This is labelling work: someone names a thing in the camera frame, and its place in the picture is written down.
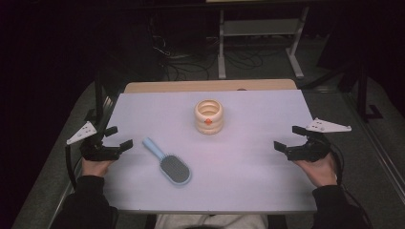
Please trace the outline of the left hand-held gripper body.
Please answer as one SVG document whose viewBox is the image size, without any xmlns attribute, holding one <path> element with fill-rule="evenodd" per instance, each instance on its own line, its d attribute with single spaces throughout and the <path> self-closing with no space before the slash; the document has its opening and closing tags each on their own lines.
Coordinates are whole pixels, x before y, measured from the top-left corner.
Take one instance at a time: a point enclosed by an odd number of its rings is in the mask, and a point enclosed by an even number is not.
<svg viewBox="0 0 405 229">
<path fill-rule="evenodd" d="M 75 134 L 66 140 L 67 145 L 81 141 L 80 153 L 86 160 L 107 161 L 118 160 L 122 154 L 119 147 L 107 147 L 103 145 L 103 132 L 87 121 Z"/>
</svg>

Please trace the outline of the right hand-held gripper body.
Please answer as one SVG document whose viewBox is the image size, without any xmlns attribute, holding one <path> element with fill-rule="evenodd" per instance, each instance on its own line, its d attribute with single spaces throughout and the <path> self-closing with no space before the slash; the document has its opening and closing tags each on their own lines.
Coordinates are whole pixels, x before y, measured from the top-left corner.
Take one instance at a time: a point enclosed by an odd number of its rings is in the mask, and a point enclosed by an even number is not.
<svg viewBox="0 0 405 229">
<path fill-rule="evenodd" d="M 340 125 L 319 118 L 314 118 L 310 124 L 303 128 L 308 131 L 308 135 L 305 136 L 307 142 L 301 146 L 286 148 L 286 156 L 290 161 L 315 162 L 324 158 L 331 152 L 331 143 L 325 134 L 350 132 L 352 130 L 351 126 Z"/>
</svg>

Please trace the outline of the light blue hairbrush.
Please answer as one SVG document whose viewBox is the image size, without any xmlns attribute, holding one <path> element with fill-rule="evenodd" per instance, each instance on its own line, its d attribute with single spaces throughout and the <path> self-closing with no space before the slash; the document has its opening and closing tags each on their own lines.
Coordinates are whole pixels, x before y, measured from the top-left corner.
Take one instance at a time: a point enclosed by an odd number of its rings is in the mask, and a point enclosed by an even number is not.
<svg viewBox="0 0 405 229">
<path fill-rule="evenodd" d="M 176 185 L 184 185 L 191 178 L 189 167 L 175 155 L 168 155 L 149 137 L 142 141 L 143 146 L 160 161 L 160 170 L 168 180 Z"/>
</svg>

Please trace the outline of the cream ribbed round holder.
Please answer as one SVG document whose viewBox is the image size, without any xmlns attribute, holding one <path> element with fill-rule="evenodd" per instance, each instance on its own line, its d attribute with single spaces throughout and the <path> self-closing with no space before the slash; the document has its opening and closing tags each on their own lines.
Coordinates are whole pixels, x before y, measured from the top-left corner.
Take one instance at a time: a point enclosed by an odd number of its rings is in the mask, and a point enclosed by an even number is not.
<svg viewBox="0 0 405 229">
<path fill-rule="evenodd" d="M 218 133 L 224 125 L 224 108 L 215 99 L 200 101 L 194 109 L 196 129 L 204 135 Z"/>
</svg>

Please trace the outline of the person's left hand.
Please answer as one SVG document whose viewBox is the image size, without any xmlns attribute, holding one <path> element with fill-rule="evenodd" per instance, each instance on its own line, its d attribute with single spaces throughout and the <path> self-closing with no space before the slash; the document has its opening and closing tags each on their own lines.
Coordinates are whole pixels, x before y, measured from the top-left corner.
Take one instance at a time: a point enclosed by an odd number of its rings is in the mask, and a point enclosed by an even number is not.
<svg viewBox="0 0 405 229">
<path fill-rule="evenodd" d="M 94 177 L 104 177 L 108 168 L 113 164 L 112 160 L 107 161 L 91 161 L 82 160 L 82 175 L 83 176 L 94 176 Z"/>
</svg>

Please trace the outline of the person's right hand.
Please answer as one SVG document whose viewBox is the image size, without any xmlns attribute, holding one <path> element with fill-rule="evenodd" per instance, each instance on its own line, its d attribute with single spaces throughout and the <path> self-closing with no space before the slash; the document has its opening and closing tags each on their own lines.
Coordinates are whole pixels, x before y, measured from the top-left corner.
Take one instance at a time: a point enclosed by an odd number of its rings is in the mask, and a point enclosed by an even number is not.
<svg viewBox="0 0 405 229">
<path fill-rule="evenodd" d="M 335 172 L 335 163 L 331 154 L 315 162 L 305 160 L 296 160 L 294 164 L 299 166 L 307 175 L 310 182 L 315 187 L 323 187 L 337 184 L 337 174 Z"/>
</svg>

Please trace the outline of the black metal stand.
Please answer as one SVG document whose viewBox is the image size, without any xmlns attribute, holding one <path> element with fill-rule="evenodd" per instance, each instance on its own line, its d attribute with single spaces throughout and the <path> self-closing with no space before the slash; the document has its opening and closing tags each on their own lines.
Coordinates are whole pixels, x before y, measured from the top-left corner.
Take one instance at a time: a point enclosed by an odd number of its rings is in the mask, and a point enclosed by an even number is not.
<svg viewBox="0 0 405 229">
<path fill-rule="evenodd" d="M 368 123 L 370 119 L 382 118 L 381 112 L 375 105 L 367 103 L 368 72 L 364 64 L 359 64 L 359 77 L 357 81 L 357 112 L 361 119 Z"/>
<path fill-rule="evenodd" d="M 97 72 L 95 75 L 95 106 L 86 114 L 85 121 L 90 121 L 96 128 L 105 127 L 117 104 L 119 95 L 124 91 L 124 84 L 117 78 Z"/>
</svg>

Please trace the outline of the light wooden table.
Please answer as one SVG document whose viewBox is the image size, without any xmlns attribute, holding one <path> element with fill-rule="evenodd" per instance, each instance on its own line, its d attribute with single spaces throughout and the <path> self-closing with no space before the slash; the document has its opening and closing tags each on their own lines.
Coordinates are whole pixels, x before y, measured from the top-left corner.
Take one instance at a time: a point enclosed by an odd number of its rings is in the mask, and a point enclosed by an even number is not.
<svg viewBox="0 0 405 229">
<path fill-rule="evenodd" d="M 204 81 L 167 81 L 133 82 L 124 92 L 138 93 L 175 93 L 175 92 L 224 92 L 224 91 L 269 91 L 296 90 L 291 79 L 247 79 L 247 80 L 204 80 Z"/>
</svg>

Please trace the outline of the white metal stand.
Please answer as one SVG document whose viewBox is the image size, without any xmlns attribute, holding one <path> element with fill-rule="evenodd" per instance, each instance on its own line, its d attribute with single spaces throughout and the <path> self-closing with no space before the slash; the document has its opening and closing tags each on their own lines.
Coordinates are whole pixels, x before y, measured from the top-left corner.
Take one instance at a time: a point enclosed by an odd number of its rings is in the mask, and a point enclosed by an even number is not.
<svg viewBox="0 0 405 229">
<path fill-rule="evenodd" d="M 295 56 L 303 29 L 306 24 L 309 7 L 302 9 L 299 18 L 292 19 L 262 19 L 262 20 L 225 20 L 224 10 L 220 11 L 218 74 L 220 79 L 226 79 L 224 39 L 230 36 L 256 35 L 292 35 L 293 41 L 286 48 L 290 66 L 297 78 L 303 78 L 304 73 Z"/>
</svg>

